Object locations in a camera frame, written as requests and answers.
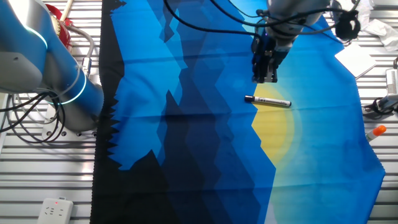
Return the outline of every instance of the white power socket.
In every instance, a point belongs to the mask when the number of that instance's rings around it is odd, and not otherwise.
[[[73,202],[64,198],[46,198],[40,211],[37,224],[68,224]]]

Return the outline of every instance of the cable bundle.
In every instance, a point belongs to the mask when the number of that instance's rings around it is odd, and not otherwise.
[[[355,34],[352,30],[351,30],[350,33],[348,33],[348,34],[346,33],[349,30],[348,26],[349,26],[349,22],[351,22],[351,21],[355,21],[355,23],[356,23],[354,31],[355,32],[356,31],[359,32],[358,23],[357,23],[358,19],[356,18],[356,15],[358,15],[358,12],[356,11],[356,8],[357,8],[357,6],[358,6],[358,4],[359,4],[359,2],[361,0],[356,0],[354,7],[350,11],[346,11],[346,10],[342,10],[342,9],[334,9],[334,8],[317,9],[317,10],[312,10],[312,11],[308,11],[308,12],[305,12],[305,13],[298,13],[297,15],[289,17],[287,19],[277,20],[276,22],[271,22],[271,23],[266,23],[266,24],[265,23],[261,24],[259,22],[255,24],[255,23],[246,22],[246,21],[243,21],[241,19],[238,19],[237,17],[234,17],[233,15],[231,15],[230,13],[225,11],[219,4],[217,4],[217,2],[215,0],[210,0],[210,1],[218,10],[220,10],[223,14],[225,14],[226,16],[231,18],[232,20],[234,20],[236,22],[239,22],[241,24],[247,25],[247,26],[255,27],[255,28],[272,27],[272,26],[281,25],[281,24],[285,24],[285,23],[291,23],[292,21],[294,21],[296,19],[302,19],[302,21],[304,21],[303,23],[299,22],[297,25],[305,26],[304,25],[305,18],[307,16],[309,16],[309,15],[317,14],[317,13],[320,13],[320,12],[340,12],[340,13],[342,13],[342,18],[345,18],[345,19],[343,19],[342,23],[337,23],[337,24],[335,24],[333,26],[327,27],[327,28],[322,29],[322,30],[315,30],[315,31],[312,31],[312,32],[301,32],[300,35],[320,34],[320,33],[324,33],[325,31],[328,31],[328,30],[331,30],[331,29],[337,27],[338,30],[339,30],[339,35],[341,34],[341,38],[342,39],[345,39],[345,40],[350,39],[350,38],[353,39],[353,38],[356,38],[358,33]],[[259,34],[257,34],[257,33],[254,33],[254,32],[243,32],[243,31],[236,31],[236,30],[217,30],[217,29],[207,29],[207,28],[203,28],[203,27],[197,27],[197,26],[195,26],[193,24],[190,24],[190,23],[184,21],[183,19],[179,18],[178,15],[176,15],[176,13],[174,13],[174,11],[172,10],[168,0],[163,0],[163,2],[164,2],[165,7],[167,8],[167,10],[169,11],[169,13],[171,13],[171,15],[173,15],[173,17],[176,18],[176,20],[178,20],[179,22],[181,22],[182,24],[184,24],[184,25],[186,25],[188,27],[191,27],[192,29],[200,30],[200,31],[203,31],[203,32],[252,35],[254,37],[257,37],[257,38],[261,39],[261,36]],[[269,15],[267,15],[267,14],[260,15],[259,12],[262,12],[262,10],[257,10],[257,15],[258,16],[250,16],[250,15],[247,15],[246,13],[244,13],[243,11],[241,11],[234,4],[233,4],[233,6],[236,9],[238,9],[238,11],[241,12],[242,14],[244,14],[245,16],[248,16],[248,17],[251,17],[251,18],[253,18],[253,17],[269,17]]]
[[[32,119],[32,117],[29,116],[29,113],[32,112],[36,106],[42,101],[44,100],[46,97],[49,97],[52,102],[53,105],[55,107],[56,110],[56,114],[54,119],[50,119],[48,120],[43,114],[41,114],[38,109],[36,109],[39,114],[41,116],[43,116],[45,119],[47,119],[47,122],[41,122],[41,121],[36,121],[35,119]],[[15,99],[17,98],[19,104],[16,105],[15,103]],[[33,105],[26,110],[24,107],[33,103]],[[22,115],[21,117],[19,117],[17,110],[18,109],[22,109],[25,113],[24,115]],[[17,121],[15,123],[12,123],[11,121],[11,116],[10,116],[10,112],[13,112]],[[14,134],[21,140],[23,140],[24,142],[28,142],[28,143],[51,143],[54,142],[55,140],[57,140],[59,138],[59,136],[61,135],[64,126],[65,126],[65,110],[63,108],[63,105],[60,103],[59,101],[59,96],[55,93],[52,92],[43,92],[43,93],[39,93],[37,96],[30,98],[30,100],[26,101],[25,103],[21,103],[21,99],[19,98],[19,95],[8,95],[7,97],[7,108],[5,109],[0,109],[0,112],[5,112],[6,113],[6,118],[8,120],[9,126],[6,128],[2,128],[0,129],[0,133],[12,130],[14,132]],[[35,121],[36,123],[39,124],[50,124],[52,122],[56,122],[55,123],[55,127],[54,130],[52,131],[52,133],[50,134],[49,137],[45,138],[45,139],[39,139],[37,137],[35,137],[32,133],[29,132],[29,130],[22,124],[22,121],[24,119],[26,119],[26,117],[29,117],[32,121]],[[54,137],[55,133],[57,132],[58,128],[59,128],[59,123],[61,122],[61,117],[62,117],[62,125],[61,128],[59,129],[58,134]],[[25,138],[23,138],[16,130],[15,127],[17,126],[21,126],[21,128],[31,137],[33,138],[35,141],[30,141],[27,140]]]

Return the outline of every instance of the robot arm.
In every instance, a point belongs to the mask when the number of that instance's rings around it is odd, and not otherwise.
[[[272,24],[300,13],[325,9],[330,5],[331,0],[267,0],[268,11],[257,13],[265,15],[264,21],[266,24]],[[277,82],[277,69],[283,59],[286,58],[295,39],[305,26],[314,25],[321,15],[322,12],[319,12],[290,22],[258,29],[257,33],[261,38],[254,38],[252,44],[252,51],[254,52],[252,60],[253,82]],[[355,31],[359,32],[359,30],[360,27],[356,23]]]
[[[94,129],[104,100],[102,88],[88,79],[62,44],[40,2],[0,0],[0,92],[49,90],[60,95],[66,128]]]

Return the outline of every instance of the orange marker cap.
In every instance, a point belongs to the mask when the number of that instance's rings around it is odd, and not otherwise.
[[[373,134],[375,136],[380,136],[387,131],[387,128],[384,125],[380,125],[377,128],[373,129]]]

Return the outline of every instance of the marker pen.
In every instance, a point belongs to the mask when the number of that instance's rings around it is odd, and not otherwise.
[[[292,102],[290,101],[285,101],[285,100],[274,100],[274,99],[269,99],[269,98],[263,98],[263,97],[257,97],[257,96],[245,96],[244,100],[246,102],[256,102],[256,103],[269,103],[273,105],[279,105],[279,106],[286,106],[286,107],[291,107]]]
[[[373,129],[373,131],[366,134],[366,139],[368,140],[368,142],[370,142],[380,135],[384,134],[386,131],[387,128],[385,126],[378,126],[377,128]]]

